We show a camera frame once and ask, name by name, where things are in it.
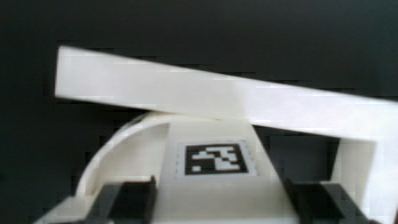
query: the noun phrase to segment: black background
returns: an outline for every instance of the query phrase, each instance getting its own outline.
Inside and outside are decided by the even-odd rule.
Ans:
[[[73,193],[87,160],[142,113],[53,98],[62,44],[398,100],[393,0],[2,0],[0,223],[30,223]]]

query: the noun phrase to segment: dark backdrop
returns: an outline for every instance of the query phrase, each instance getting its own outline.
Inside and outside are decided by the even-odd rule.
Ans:
[[[2,0],[0,223],[30,223],[73,193],[142,113],[53,98],[62,44],[398,100],[394,0]]]

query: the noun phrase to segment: white object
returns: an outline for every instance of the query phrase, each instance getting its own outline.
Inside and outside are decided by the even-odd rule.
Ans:
[[[254,125],[343,138],[332,181],[341,183],[368,218],[393,223],[398,208],[394,102],[69,47],[59,51],[55,94],[155,111],[245,120]]]
[[[247,176],[220,174],[179,178],[179,146],[242,144],[242,141],[251,151],[245,165],[251,170],[256,164],[258,172],[251,170]],[[247,122],[153,112],[116,133],[85,169],[76,195],[36,224],[84,219],[105,183],[147,181],[151,176],[158,180],[155,224],[299,223],[283,183]]]

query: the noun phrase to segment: black and white square marker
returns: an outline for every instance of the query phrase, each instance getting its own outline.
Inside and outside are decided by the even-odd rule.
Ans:
[[[252,175],[254,166],[249,157],[242,142],[183,145],[179,176]]]

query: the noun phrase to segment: white plastic piece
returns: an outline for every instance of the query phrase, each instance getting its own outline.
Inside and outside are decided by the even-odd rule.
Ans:
[[[357,142],[346,144],[343,141],[332,181],[348,188],[366,216],[384,224],[393,223],[398,208],[394,102],[236,78],[69,47],[60,47],[59,51],[55,93],[69,99],[147,110],[249,120],[256,125]]]
[[[84,220],[92,203],[94,196],[68,197],[34,224],[68,223]]]
[[[181,153],[181,146],[185,149],[199,146],[206,151],[206,145],[213,145],[210,148],[224,150],[224,144],[240,145],[242,142],[251,154],[251,158],[242,161],[247,166],[256,164],[256,175],[233,175],[215,167],[215,174],[192,174],[190,178],[179,178],[179,163],[188,158]],[[275,169],[245,121],[192,120],[171,123],[153,222],[299,223]]]
[[[153,112],[117,131],[87,165],[76,196],[96,195],[107,182],[142,181],[147,176],[160,179],[169,123],[187,119],[210,120]]]

